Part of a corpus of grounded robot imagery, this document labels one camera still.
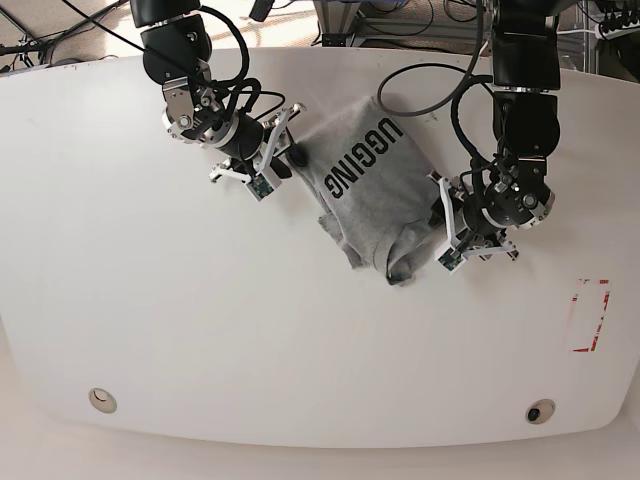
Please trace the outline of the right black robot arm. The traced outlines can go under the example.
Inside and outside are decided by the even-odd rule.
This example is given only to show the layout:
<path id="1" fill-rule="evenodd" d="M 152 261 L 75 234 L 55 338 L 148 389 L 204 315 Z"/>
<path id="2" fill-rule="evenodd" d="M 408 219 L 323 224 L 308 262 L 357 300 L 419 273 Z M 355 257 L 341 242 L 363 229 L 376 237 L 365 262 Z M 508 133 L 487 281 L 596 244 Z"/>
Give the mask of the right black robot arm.
<path id="1" fill-rule="evenodd" d="M 165 130 L 185 144 L 210 147 L 226 157 L 212 167 L 211 182 L 234 179 L 261 201 L 291 178 L 293 166 L 306 165 L 306 154 L 289 129 L 305 106 L 287 106 L 277 93 L 278 104 L 253 116 L 253 107 L 269 92 L 250 76 L 249 48 L 226 15 L 198 1 L 134 1 L 131 12 L 141 31 L 144 70 L 162 88 Z M 238 44 L 240 68 L 229 79 L 212 75 L 204 14 L 221 21 Z"/>

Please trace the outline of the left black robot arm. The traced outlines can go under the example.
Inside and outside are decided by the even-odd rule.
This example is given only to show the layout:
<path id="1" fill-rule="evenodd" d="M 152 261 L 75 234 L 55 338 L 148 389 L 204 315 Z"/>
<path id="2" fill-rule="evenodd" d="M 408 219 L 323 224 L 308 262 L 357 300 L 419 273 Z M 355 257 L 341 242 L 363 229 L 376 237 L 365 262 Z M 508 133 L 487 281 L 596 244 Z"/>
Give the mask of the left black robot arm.
<path id="1" fill-rule="evenodd" d="M 550 214 L 555 194 L 545 182 L 547 160 L 559 144 L 557 91 L 561 88 L 558 23 L 567 1 L 476 2 L 475 47 L 456 87 L 420 110 L 383 111 L 418 117 L 450 108 L 454 133 L 470 157 L 455 182 L 435 174 L 446 239 L 435 259 L 455 273 L 470 258 L 496 254 L 517 259 L 508 229 L 530 229 Z M 486 159 L 460 124 L 459 107 L 473 86 L 485 88 L 493 105 L 497 151 Z"/>

